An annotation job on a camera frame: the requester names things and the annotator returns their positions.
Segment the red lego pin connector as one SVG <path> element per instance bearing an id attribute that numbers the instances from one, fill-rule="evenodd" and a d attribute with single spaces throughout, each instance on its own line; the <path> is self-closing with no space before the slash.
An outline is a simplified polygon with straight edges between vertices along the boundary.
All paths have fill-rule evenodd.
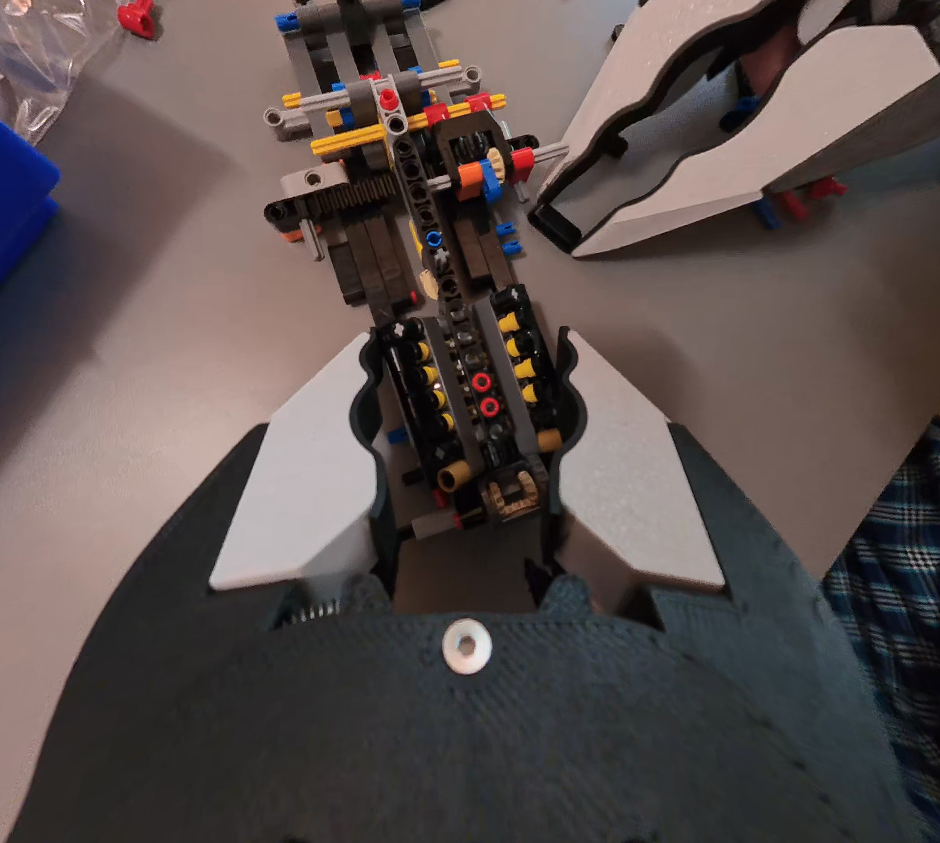
<path id="1" fill-rule="evenodd" d="M 117 7 L 118 25 L 131 35 L 152 41 L 157 35 L 154 0 L 131 0 Z"/>

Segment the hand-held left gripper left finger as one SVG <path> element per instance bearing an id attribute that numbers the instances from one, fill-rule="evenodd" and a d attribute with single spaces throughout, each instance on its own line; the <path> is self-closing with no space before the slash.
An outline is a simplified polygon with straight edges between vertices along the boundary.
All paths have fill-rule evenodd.
<path id="1" fill-rule="evenodd" d="M 378 568 L 394 585 L 398 532 L 374 447 L 382 429 L 376 332 L 354 338 L 274 414 L 219 551 L 215 591 L 299 580 L 338 594 Z"/>

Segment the blue plaid clothing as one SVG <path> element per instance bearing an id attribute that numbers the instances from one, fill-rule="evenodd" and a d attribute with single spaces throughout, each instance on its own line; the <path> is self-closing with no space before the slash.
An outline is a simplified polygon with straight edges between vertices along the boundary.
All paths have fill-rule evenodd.
<path id="1" fill-rule="evenodd" d="M 824 576 L 924 841 L 939 840 L 939 420 Z"/>

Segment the blue plastic bin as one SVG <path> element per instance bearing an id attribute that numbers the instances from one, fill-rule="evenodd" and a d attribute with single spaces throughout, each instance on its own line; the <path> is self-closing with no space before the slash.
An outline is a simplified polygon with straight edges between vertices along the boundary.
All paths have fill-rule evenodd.
<path id="1" fill-rule="evenodd" d="M 1 123 L 1 283 L 39 241 L 59 210 L 52 193 L 60 171 Z"/>

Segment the black rounded lego block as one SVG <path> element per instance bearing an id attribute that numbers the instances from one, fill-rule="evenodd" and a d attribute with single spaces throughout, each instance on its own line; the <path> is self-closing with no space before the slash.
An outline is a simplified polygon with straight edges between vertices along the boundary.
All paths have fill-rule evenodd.
<path id="1" fill-rule="evenodd" d="M 535 206 L 528 214 L 529 224 L 553 246 L 572 254 L 583 239 L 582 230 L 549 203 Z"/>

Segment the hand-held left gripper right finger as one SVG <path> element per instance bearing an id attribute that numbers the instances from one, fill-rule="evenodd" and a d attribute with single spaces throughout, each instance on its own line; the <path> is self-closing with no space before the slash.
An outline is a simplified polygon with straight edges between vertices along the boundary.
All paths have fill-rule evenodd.
<path id="1" fill-rule="evenodd" d="M 558 332 L 547 556 L 592 594 L 717 594 L 725 577 L 671 423 L 582 335 Z"/>

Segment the lego car chassis assembly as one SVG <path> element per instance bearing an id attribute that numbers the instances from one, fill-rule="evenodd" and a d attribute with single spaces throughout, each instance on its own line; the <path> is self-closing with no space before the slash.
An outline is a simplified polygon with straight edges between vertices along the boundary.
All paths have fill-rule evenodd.
<path id="1" fill-rule="evenodd" d="M 507 137 L 480 73 L 440 61 L 420 0 L 294 0 L 276 15 L 300 89 L 265 112 L 310 133 L 315 164 L 283 178 L 266 222 L 328 257 L 344 300 L 368 306 L 417 468 L 460 529 L 533 518 L 563 437 L 555 365 L 513 275 L 505 191 L 546 156 Z"/>

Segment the clear crinkled plastic bag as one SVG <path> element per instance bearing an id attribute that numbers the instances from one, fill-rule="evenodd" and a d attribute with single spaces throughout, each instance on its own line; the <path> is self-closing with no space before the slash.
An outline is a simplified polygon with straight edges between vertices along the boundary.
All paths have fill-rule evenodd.
<path id="1" fill-rule="evenodd" d="M 128 1 L 1 0 L 2 122 L 38 145 Z"/>

